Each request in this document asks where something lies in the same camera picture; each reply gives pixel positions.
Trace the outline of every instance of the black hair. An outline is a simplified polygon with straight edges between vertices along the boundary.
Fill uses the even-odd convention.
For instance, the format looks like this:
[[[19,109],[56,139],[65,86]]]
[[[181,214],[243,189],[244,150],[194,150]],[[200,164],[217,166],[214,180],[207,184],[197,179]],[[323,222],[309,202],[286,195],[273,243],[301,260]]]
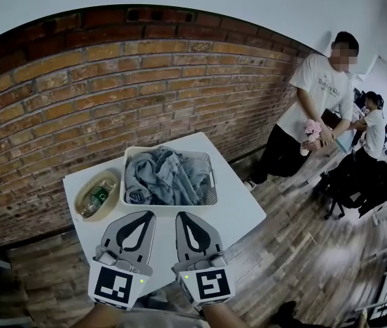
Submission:
[[[351,50],[355,50],[358,55],[358,52],[359,52],[358,41],[357,39],[355,39],[355,37],[352,34],[348,33],[347,31],[339,32],[336,36],[336,39],[334,40],[334,43],[339,44],[341,42],[347,43],[348,48]]]
[[[369,91],[364,95],[366,96],[366,98],[374,102],[377,105],[378,109],[383,109],[384,100],[382,98],[382,95],[377,95],[374,91]]]

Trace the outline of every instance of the black pants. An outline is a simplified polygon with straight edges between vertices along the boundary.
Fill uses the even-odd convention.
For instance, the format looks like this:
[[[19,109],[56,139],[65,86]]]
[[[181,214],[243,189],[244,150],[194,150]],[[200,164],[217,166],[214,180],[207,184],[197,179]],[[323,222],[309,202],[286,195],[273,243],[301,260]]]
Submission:
[[[330,179],[340,184],[345,176],[347,176],[350,172],[355,172],[355,169],[359,170],[360,176],[368,177],[371,175],[376,161],[377,159],[372,158],[366,153],[364,148],[361,147],[354,156],[352,153],[348,154],[340,162],[339,166],[330,172]]]
[[[295,175],[310,155],[301,155],[300,147],[298,141],[275,125],[260,162],[250,178],[254,183],[260,184],[267,180],[268,174],[282,177]]]
[[[362,137],[364,131],[357,130],[354,138],[352,139],[352,145],[357,146],[358,140]]]

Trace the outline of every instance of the flower bouquet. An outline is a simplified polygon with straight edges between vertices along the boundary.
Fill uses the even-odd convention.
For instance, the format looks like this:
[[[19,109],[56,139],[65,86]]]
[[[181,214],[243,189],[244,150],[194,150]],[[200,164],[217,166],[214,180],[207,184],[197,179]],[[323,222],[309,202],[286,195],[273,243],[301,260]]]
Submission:
[[[314,142],[316,139],[319,139],[322,131],[321,124],[315,122],[313,119],[309,119],[305,122],[305,133],[309,138],[310,142]],[[302,156],[306,156],[310,151],[305,148],[300,148],[300,153]]]

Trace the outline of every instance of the gray cloth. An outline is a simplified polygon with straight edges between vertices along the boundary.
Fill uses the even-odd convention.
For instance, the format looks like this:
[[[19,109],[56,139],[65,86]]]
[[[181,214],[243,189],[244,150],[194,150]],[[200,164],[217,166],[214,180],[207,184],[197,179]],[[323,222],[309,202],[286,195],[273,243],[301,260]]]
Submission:
[[[198,205],[202,203],[210,173],[202,159],[183,157],[171,148],[133,156],[125,171],[125,200],[130,204]]]

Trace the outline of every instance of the round container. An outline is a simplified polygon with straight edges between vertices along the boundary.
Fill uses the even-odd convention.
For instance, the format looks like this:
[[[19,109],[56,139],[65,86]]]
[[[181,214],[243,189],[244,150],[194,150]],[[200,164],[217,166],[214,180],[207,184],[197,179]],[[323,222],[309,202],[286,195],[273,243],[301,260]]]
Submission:
[[[81,216],[80,213],[78,213],[77,206],[81,204],[81,202],[85,199],[87,194],[91,191],[93,187],[99,184],[102,180],[109,178],[110,180],[113,180],[116,182],[116,187],[114,190],[109,194],[107,199],[102,203],[98,211],[94,213],[92,216],[84,218]],[[76,194],[75,201],[74,201],[74,211],[76,215],[78,215],[79,219],[86,221],[86,222],[95,222],[100,221],[103,218],[105,218],[116,206],[117,202],[119,201],[119,189],[120,189],[120,183],[117,179],[116,175],[109,172],[108,170],[105,170],[103,172],[100,172],[96,174],[93,178],[91,178],[89,181],[86,182],[84,186],[81,187],[79,192]]]

